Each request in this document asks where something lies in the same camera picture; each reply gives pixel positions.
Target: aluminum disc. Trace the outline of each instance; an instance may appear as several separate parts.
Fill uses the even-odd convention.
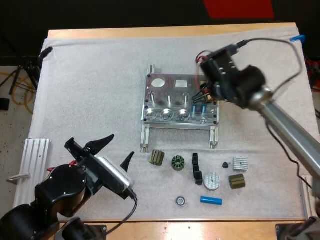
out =
[[[210,191],[216,190],[220,187],[220,177],[216,174],[209,173],[204,177],[204,186]]]

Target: green gear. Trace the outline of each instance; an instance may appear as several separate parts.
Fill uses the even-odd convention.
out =
[[[182,156],[174,156],[172,158],[171,166],[176,171],[181,171],[185,167],[185,160]]]

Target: table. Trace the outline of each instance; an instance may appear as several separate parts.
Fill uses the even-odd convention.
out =
[[[71,29],[50,30],[48,38],[91,39],[91,38],[129,38],[129,37],[186,37],[207,36],[233,32],[244,32],[268,28],[292,27],[294,23],[261,23],[181,27],[110,28],[110,29]],[[296,223],[294,221],[200,221],[191,222],[163,220],[130,221],[121,230],[112,233],[108,239],[276,239],[275,224]],[[108,228],[115,223],[108,222]]]

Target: black bracket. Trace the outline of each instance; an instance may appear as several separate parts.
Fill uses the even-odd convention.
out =
[[[195,178],[195,184],[201,186],[204,182],[202,178],[202,172],[199,169],[198,153],[192,155],[193,177]]]

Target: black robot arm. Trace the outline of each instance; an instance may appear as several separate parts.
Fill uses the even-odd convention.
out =
[[[0,240],[47,240],[59,230],[57,214],[71,218],[102,187],[123,199],[136,200],[127,170],[134,152],[116,167],[109,159],[96,156],[114,135],[80,147],[73,138],[65,148],[77,164],[60,165],[35,187],[35,201],[20,205],[0,220]]]

